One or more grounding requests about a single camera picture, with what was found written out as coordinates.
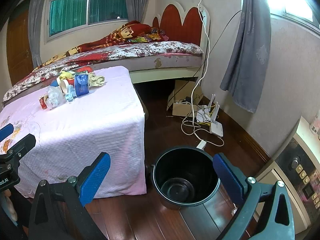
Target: knob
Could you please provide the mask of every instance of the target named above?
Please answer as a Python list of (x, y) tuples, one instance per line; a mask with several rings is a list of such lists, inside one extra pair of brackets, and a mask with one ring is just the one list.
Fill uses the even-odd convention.
[(297, 168), (298, 167), (298, 160), (297, 160), (297, 158), (294, 158), (293, 160), (292, 160), (292, 163), (291, 163), (291, 168), (293, 168), (293, 169), (295, 169), (295, 168)]

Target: bed headboard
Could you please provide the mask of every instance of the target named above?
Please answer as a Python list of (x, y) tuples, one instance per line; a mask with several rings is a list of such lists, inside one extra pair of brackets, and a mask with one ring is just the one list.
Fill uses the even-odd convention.
[[(202, 4), (199, 8), (206, 31), (209, 33), (209, 13)], [(158, 15), (153, 19), (152, 26), (164, 30), (170, 41), (194, 43), (206, 52), (208, 39), (196, 6), (185, 11), (181, 4), (172, 2), (164, 9), (162, 17)]]

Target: red heart-shaped headboard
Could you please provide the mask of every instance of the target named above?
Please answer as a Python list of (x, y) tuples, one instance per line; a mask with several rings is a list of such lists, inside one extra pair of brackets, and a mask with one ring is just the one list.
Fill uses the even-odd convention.
[(196, 7), (188, 11), (182, 25), (178, 9), (169, 4), (162, 14), (160, 25), (155, 17), (152, 26), (164, 30), (169, 41), (182, 41), (200, 46), (202, 22)]

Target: floral bedsheet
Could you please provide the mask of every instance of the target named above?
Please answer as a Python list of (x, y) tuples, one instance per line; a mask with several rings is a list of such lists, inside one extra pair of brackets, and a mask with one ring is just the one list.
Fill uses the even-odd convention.
[(78, 53), (30, 73), (6, 92), (2, 104), (30, 87), (53, 78), (54, 76), (58, 76), (62, 70), (68, 71), (81, 66), (92, 65), (100, 62), (148, 57), (165, 53), (188, 53), (192, 55), (201, 55), (203, 51), (199, 46), (193, 43), (162, 41), (125, 44)]

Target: window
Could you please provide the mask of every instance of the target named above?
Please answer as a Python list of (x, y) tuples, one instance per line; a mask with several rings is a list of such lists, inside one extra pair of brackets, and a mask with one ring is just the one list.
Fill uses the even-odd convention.
[(128, 19), (125, 0), (49, 0), (49, 37), (92, 24)]
[(319, 29), (319, 23), (305, 0), (268, 0), (268, 3), (271, 14), (290, 18), (305, 25), (313, 25)]

